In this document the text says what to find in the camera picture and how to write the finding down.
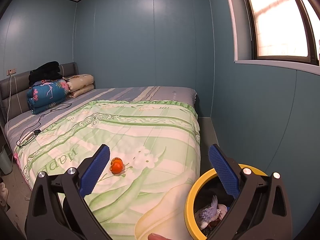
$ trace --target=bed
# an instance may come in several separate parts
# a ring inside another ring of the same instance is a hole
[[[75,63],[62,67],[64,76],[78,74]],[[41,115],[32,115],[24,105],[26,77],[28,73],[16,75],[17,83],[12,82],[8,123],[8,79],[0,81],[1,127],[31,189],[40,171],[64,173],[106,144],[110,160],[121,158],[125,168],[114,175],[108,163],[85,201],[108,234],[114,240],[146,240],[150,233],[192,239],[183,210],[200,170],[194,90],[160,86],[94,89],[68,99],[70,107],[43,116],[42,132],[19,148],[16,142],[21,133]]]

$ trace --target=person's hand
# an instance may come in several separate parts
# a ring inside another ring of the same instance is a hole
[[[170,239],[165,238],[163,236],[159,236],[157,234],[150,234],[148,235],[148,240],[170,240]]]

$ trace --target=window frame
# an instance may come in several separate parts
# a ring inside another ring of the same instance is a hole
[[[311,21],[307,10],[304,6],[302,0],[295,0],[301,19],[303,22],[303,26],[305,29],[306,39],[307,39],[307,46],[308,46],[308,56],[258,56],[258,42],[257,42],[257,35],[256,35],[256,26],[255,26],[255,19],[253,15],[253,9],[251,0],[244,0],[245,5],[247,7],[248,12],[248,20],[250,25],[250,34],[251,34],[251,49],[252,49],[252,60],[277,60],[277,61],[291,61],[291,62],[300,62],[300,63],[307,63],[312,65],[319,66],[319,61],[317,59],[317,49],[316,49],[316,41],[314,38],[314,33],[311,25]]]

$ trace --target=metal screw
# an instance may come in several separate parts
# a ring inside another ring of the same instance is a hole
[[[45,176],[45,172],[44,171],[39,172],[38,176],[39,178],[43,178]]]
[[[247,175],[250,175],[251,174],[251,170],[249,168],[244,168],[243,169],[243,173],[247,174]]]
[[[279,178],[280,178],[280,174],[277,173],[277,172],[274,172],[274,173],[273,173],[273,176],[274,176],[276,179],[279,179]]]
[[[72,175],[76,173],[76,168],[69,168],[68,169],[68,174]]]

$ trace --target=trash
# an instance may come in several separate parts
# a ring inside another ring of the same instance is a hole
[[[227,207],[223,204],[218,204],[218,197],[214,195],[210,204],[195,213],[195,220],[201,232],[207,237],[226,213]]]

